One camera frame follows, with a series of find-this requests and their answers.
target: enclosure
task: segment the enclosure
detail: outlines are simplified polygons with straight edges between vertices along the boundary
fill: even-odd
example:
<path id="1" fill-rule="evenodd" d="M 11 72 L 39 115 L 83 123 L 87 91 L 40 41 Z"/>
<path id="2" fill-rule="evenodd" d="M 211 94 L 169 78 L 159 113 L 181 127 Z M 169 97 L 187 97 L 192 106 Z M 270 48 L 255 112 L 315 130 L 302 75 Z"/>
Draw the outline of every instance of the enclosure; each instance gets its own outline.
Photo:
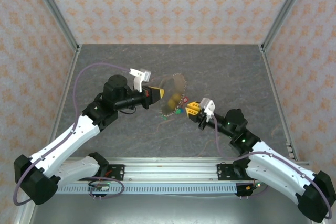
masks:
<path id="1" fill-rule="evenodd" d="M 15 158 L 21 154 L 29 157 L 71 126 L 75 120 L 75 78 L 96 62 L 147 69 L 154 86 L 170 74 L 182 74 L 189 102 L 210 98 L 220 115 L 240 108 L 248 129 L 276 152 L 294 161 L 310 162 L 313 171 L 323 170 L 336 184 L 336 0 L 0 3 L 3 223 L 23 223 L 20 221 L 29 211 L 30 223 L 42 223 L 48 216 L 50 223 L 57 223 L 57 216 L 62 214 L 63 222 L 75 223 L 82 212 L 80 207 L 74 207 L 78 202 L 82 208 L 108 215 L 113 202 L 96 209 L 97 205 L 90 198 L 85 201 L 82 195 L 56 195 L 51 202 L 38 207 L 29 205 L 29 209 L 12 203 Z M 131 75 L 107 66 L 92 67 L 81 76 L 76 92 L 80 111 L 102 92 L 104 83 L 114 74 L 127 77 L 129 85 L 133 82 Z M 220 136 L 220 140 L 225 156 L 236 155 L 228 145 L 229 138 Z M 92 152 L 125 162 L 132 159 L 123 158 L 138 158 L 139 162 L 151 160 L 145 158 L 212 162 L 220 157 L 213 130 L 199 130 L 185 110 L 164 117 L 159 104 L 149 110 L 138 108 L 134 115 L 119 114 L 118 120 L 72 157 L 83 158 Z M 292 203 L 275 190 L 241 205 L 233 198 L 210 202 L 183 198 L 193 215 L 203 204 L 210 209 L 208 217 L 195 219 L 176 210 L 180 203 L 175 198 L 134 197 L 125 195 L 119 210 L 110 215 L 120 223 L 254 223 L 258 220 L 250 206 L 257 204 L 260 208 L 256 211 L 264 221 L 259 223 L 311 223 L 297 209 L 289 209 L 288 204 Z M 179 219 L 170 217 L 168 211 L 153 210 L 165 200 L 168 206 L 175 207 L 175 217 Z M 134 215 L 152 209 L 156 219 L 137 219 L 132 215 L 121 218 L 117 212 L 131 201 L 144 202 L 142 210 L 132 208 Z M 216 216 L 214 209 L 221 202 L 228 210 Z M 239 219 L 239 212 L 234 212 L 232 206 L 245 209 L 248 220 Z M 92 223 L 91 217 L 82 215 L 81 220 Z"/>

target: orange patterned wall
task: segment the orange patterned wall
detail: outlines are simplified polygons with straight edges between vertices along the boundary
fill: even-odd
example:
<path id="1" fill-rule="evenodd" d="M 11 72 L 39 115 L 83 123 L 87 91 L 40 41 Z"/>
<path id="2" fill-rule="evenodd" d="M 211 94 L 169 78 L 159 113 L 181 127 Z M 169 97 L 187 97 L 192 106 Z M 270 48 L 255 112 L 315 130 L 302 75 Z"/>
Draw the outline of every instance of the orange patterned wall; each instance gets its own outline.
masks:
<path id="1" fill-rule="evenodd" d="M 48 142 L 73 51 L 43 0 L 0 0 L 0 17 L 0 222 L 13 223 L 13 162 Z"/>
<path id="2" fill-rule="evenodd" d="M 80 44 L 260 44 L 285 0 L 56 0 Z"/>
<path id="3" fill-rule="evenodd" d="M 297 0 L 267 56 L 300 158 L 336 186 L 336 0 Z"/>

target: blurred object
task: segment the blurred object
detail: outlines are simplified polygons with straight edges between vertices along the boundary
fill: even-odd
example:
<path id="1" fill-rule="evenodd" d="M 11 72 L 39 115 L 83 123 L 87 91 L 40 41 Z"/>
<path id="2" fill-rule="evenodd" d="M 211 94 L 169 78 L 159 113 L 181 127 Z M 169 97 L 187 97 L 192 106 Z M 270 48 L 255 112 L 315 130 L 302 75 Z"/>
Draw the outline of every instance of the blurred object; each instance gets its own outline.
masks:
<path id="1" fill-rule="evenodd" d="M 164 96 L 160 100 L 160 113 L 170 116 L 182 107 L 185 98 L 186 81 L 180 73 L 162 79 L 159 88 L 164 89 Z"/>

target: cable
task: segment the cable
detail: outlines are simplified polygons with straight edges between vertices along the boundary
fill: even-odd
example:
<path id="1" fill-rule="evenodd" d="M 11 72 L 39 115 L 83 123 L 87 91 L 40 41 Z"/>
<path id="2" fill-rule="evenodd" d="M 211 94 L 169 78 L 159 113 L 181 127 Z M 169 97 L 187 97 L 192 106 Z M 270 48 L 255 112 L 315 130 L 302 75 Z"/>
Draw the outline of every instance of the cable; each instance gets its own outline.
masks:
<path id="1" fill-rule="evenodd" d="M 102 200 L 102 199 L 110 199 L 110 198 L 114 198 L 114 197 L 116 197 L 116 196 L 121 195 L 121 194 L 125 191 L 125 186 L 124 186 L 124 184 L 123 184 L 121 181 L 119 181 L 119 180 L 117 180 L 117 179 L 115 179 L 115 178 L 104 178 L 104 177 L 87 177 L 87 178 L 88 178 L 88 179 L 103 179 L 103 180 L 114 181 L 114 182 L 117 182 L 117 183 L 119 183 L 119 184 L 121 185 L 121 190 L 120 190 L 120 192 L 118 192 L 117 194 L 112 194 L 112 195 L 110 195 L 110 196 L 99 197 L 99 199 L 101 199 L 101 200 Z M 99 183 L 96 184 L 94 187 L 92 187 L 91 190 L 90 190 L 90 196 L 91 196 L 93 199 L 95 199 L 96 197 L 93 195 L 92 191 L 99 185 Z"/>
<path id="2" fill-rule="evenodd" d="M 133 111 L 132 113 L 124 112 L 124 111 L 122 111 L 122 110 L 119 110 L 119 112 L 121 112 L 121 113 L 123 113 L 123 114 L 125 114 L 125 115 L 133 115 L 133 114 L 136 112 L 136 107 L 134 107 L 133 110 L 134 110 L 134 111 Z"/>
<path id="3" fill-rule="evenodd" d="M 72 135 L 72 133 L 75 131 L 77 124 L 78 124 L 78 119 L 79 119 L 79 111 L 78 111 L 78 106 L 77 106 L 77 102 L 76 102 L 76 88 L 77 88 L 77 84 L 78 84 L 78 80 L 79 77 L 89 68 L 92 68 L 94 66 L 109 66 L 109 67 L 113 67 L 113 68 L 117 68 L 120 69 L 122 71 L 126 71 L 126 72 L 130 72 L 130 69 L 127 68 L 123 68 L 123 67 L 119 67 L 117 65 L 114 64 L 109 64 L 109 63 L 105 63 L 105 62 L 98 62 L 98 63 L 93 63 L 88 65 L 87 67 L 83 68 L 77 75 L 76 79 L 75 79 L 75 84 L 73 85 L 73 91 L 72 91 L 72 101 L 73 101 L 73 106 L 75 107 L 75 122 L 74 125 L 71 129 L 71 131 L 69 132 L 69 134 L 62 140 L 60 141 L 57 145 L 55 145 L 53 148 L 51 148 L 50 150 L 48 150 L 45 154 L 43 154 L 41 156 L 41 158 L 38 158 L 35 162 L 33 162 L 22 174 L 22 176 L 20 177 L 20 179 L 18 180 L 15 189 L 14 189 L 14 193 L 13 193 L 13 203 L 16 206 L 21 206 L 24 205 L 28 202 L 31 201 L 31 199 L 25 200 L 23 202 L 18 202 L 17 201 L 17 193 L 19 191 L 19 188 L 22 184 L 22 181 L 26 178 L 27 174 L 31 171 L 31 169 L 33 169 L 33 167 L 36 166 L 36 164 L 38 164 L 41 160 L 43 160 L 46 156 L 48 156 L 51 152 L 53 152 L 54 150 L 56 150 L 58 147 L 60 147 L 66 140 L 68 140 L 70 138 L 70 136 Z"/>
<path id="4" fill-rule="evenodd" d="M 230 161 L 237 161 L 240 159 L 244 159 L 246 157 L 252 156 L 252 155 L 256 155 L 256 154 L 263 154 L 263 155 L 270 155 L 271 157 L 279 160 L 280 162 L 283 162 L 285 165 L 289 166 L 291 169 L 293 169 L 295 172 L 297 172 L 302 178 L 305 178 L 308 182 L 310 182 L 313 187 L 315 187 L 315 189 L 319 192 L 319 194 L 321 195 L 325 205 L 327 206 L 328 209 L 328 216 L 325 216 L 326 219 L 330 220 L 332 218 L 332 211 L 331 211 L 331 207 L 330 204 L 327 200 L 327 198 L 325 197 L 324 193 L 322 192 L 322 190 L 320 189 L 320 187 L 308 176 L 306 176 L 302 171 L 300 171 L 299 169 L 297 169 L 295 166 L 293 166 L 292 164 L 290 164 L 288 161 L 274 155 L 273 153 L 270 152 L 251 152 L 248 154 L 245 154 L 243 156 L 240 157 L 224 157 L 224 155 L 222 154 L 221 149 L 219 148 L 219 137 L 218 137 L 218 123 L 217 123 L 217 118 L 215 116 L 213 116 L 214 119 L 214 123 L 215 123 L 215 136 L 216 136 L 216 145 L 217 145 L 217 149 L 218 152 L 220 153 L 220 155 L 226 159 L 226 160 L 230 160 Z"/>

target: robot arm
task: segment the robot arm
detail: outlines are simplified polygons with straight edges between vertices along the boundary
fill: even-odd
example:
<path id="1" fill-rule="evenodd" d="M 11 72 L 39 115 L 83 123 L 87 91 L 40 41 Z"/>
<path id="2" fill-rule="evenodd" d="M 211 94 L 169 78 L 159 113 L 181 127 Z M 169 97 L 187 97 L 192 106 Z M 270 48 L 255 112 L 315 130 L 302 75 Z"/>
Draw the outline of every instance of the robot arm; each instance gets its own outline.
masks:
<path id="1" fill-rule="evenodd" d="M 104 176 L 108 162 L 98 153 L 91 153 L 69 165 L 62 166 L 62 163 L 86 141 L 113 123 L 118 118 L 118 111 L 134 109 L 138 105 L 148 109 L 163 97 L 163 89 L 142 85 L 143 81 L 149 80 L 150 72 L 131 69 L 130 74 L 135 76 L 134 90 L 127 85 L 124 76 L 111 76 L 104 84 L 103 92 L 83 110 L 75 129 L 72 125 L 42 150 L 29 158 L 21 155 L 14 161 L 16 183 L 27 173 L 26 170 L 37 162 L 20 184 L 21 189 L 35 204 L 40 205 L 48 201 L 58 187 L 94 176 L 99 171 L 100 175 Z M 51 151 L 68 135 L 65 142 Z"/>
<path id="2" fill-rule="evenodd" d="M 328 207 L 313 184 L 321 189 L 332 206 L 336 193 L 330 177 L 322 171 L 316 174 L 304 169 L 275 152 L 246 129 L 247 120 L 240 109 L 229 110 L 225 117 L 214 113 L 214 110 L 214 102 L 204 98 L 201 103 L 188 104 L 186 113 L 199 124 L 201 130 L 205 126 L 217 128 L 231 138 L 230 146 L 240 155 L 239 158 L 228 159 L 234 160 L 234 173 L 266 183 L 290 198 L 306 217 L 321 222 L 328 213 Z"/>

